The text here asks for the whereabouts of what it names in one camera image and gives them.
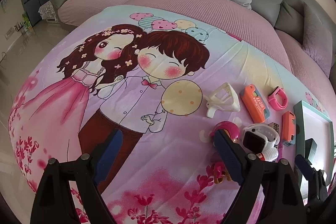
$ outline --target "pink balloon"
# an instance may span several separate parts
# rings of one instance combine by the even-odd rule
[[[177,24],[164,19],[158,19],[153,21],[152,27],[154,30],[173,30],[177,27]]]
[[[154,16],[153,14],[149,14],[149,13],[135,13],[135,14],[131,14],[130,18],[134,19],[134,20],[142,20],[145,17],[152,17]]]

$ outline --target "cartoon couple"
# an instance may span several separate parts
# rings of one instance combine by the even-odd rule
[[[119,128],[123,144],[107,180],[98,186],[102,192],[141,136],[163,129],[167,112],[161,105],[165,91],[161,80],[192,76],[205,68],[208,59],[207,48],[182,32],[146,34],[130,24],[108,28],[61,60],[57,68],[64,73],[63,80],[20,107],[21,117],[26,117],[20,136],[44,135],[53,146],[48,152],[63,162],[78,156],[78,151],[69,150],[74,138],[79,139],[81,153],[91,153],[112,129]],[[138,65],[143,77],[126,76]],[[80,130],[90,90],[97,90],[105,102]]]

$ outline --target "floor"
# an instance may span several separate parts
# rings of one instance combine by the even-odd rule
[[[26,183],[9,140],[7,120],[20,87],[68,31],[44,20],[34,26],[31,36],[21,36],[0,64],[0,192],[22,224],[30,222],[34,193]]]

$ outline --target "pink skirt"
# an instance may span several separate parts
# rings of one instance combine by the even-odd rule
[[[40,181],[49,158],[64,162],[81,155],[78,133],[88,100],[89,87],[70,77],[13,110],[11,141],[28,182]]]

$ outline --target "shirt collar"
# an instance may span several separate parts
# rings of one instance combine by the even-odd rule
[[[150,80],[149,80],[149,77],[148,77],[147,75],[146,75],[146,76],[144,76],[144,77],[142,77],[142,79],[143,79],[143,80],[147,80],[147,81],[148,81],[148,83],[150,83],[150,84],[157,84],[157,85],[162,85],[160,80],[158,80],[158,81],[155,81],[155,82],[151,83],[151,82],[150,82]]]

